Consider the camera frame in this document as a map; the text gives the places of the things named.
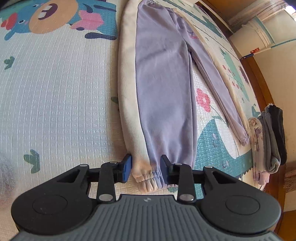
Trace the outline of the blue handled mop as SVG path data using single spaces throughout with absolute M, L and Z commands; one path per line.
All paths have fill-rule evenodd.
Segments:
M 252 57 L 254 55 L 257 55 L 259 53 L 263 53 L 265 51 L 271 50 L 271 49 L 276 48 L 278 46 L 281 46 L 281 45 L 284 45 L 284 44 L 287 44 L 287 43 L 290 43 L 290 42 L 294 42 L 294 41 L 296 41 L 296 38 L 291 39 L 291 40 L 286 40 L 286 41 L 283 41 L 281 43 L 278 43 L 278 44 L 275 44 L 275 45 L 272 45 L 270 47 L 266 47 L 266 48 L 263 48 L 263 49 L 256 48 L 255 50 L 252 50 L 248 55 L 245 55 L 245 56 L 241 57 L 240 59 L 241 60 L 246 59 L 246 58 Z

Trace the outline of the floral folded garment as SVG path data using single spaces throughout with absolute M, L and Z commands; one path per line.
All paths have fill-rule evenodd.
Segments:
M 258 185 L 265 185 L 269 182 L 270 174 L 264 166 L 264 140 L 262 124 L 258 118 L 248 119 L 250 128 L 250 144 L 252 149 L 253 179 Z

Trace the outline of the grey folded garment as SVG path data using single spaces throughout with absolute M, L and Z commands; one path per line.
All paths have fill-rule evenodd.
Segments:
M 272 127 L 271 115 L 263 111 L 258 117 L 262 124 L 263 143 L 264 143 L 264 169 L 269 174 L 278 171 L 281 163 L 280 153 Z

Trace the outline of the black folded garment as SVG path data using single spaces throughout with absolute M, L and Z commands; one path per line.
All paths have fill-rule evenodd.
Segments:
M 283 111 L 276 105 L 270 104 L 268 112 L 271 115 L 272 129 L 275 135 L 278 152 L 280 154 L 281 165 L 287 161 L 287 149 L 285 144 L 285 129 L 283 126 Z

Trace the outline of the purple and cream pants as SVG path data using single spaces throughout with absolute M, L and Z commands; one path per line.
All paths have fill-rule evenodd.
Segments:
M 241 145 L 249 126 L 218 58 L 189 19 L 154 1 L 128 1 L 118 52 L 118 99 L 132 176 L 142 193 L 166 188 L 160 158 L 193 166 L 197 108 L 193 64 L 203 76 Z

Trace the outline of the white plastic bucket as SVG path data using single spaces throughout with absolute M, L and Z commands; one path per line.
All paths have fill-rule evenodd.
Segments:
M 275 44 L 271 33 L 257 16 L 242 25 L 229 39 L 242 57 Z

